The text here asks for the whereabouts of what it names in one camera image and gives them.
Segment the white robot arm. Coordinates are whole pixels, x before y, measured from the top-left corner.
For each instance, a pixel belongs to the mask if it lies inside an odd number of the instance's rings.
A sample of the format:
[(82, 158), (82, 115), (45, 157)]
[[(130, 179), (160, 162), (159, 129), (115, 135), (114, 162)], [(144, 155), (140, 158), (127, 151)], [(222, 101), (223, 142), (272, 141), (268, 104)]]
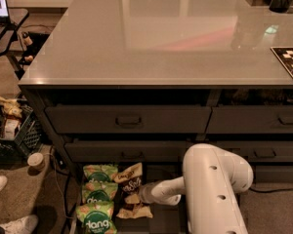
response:
[(175, 206), (185, 196), (190, 234), (248, 234), (235, 195), (252, 182), (253, 171), (244, 158), (199, 143), (185, 153), (182, 176), (147, 183), (138, 197), (147, 204)]

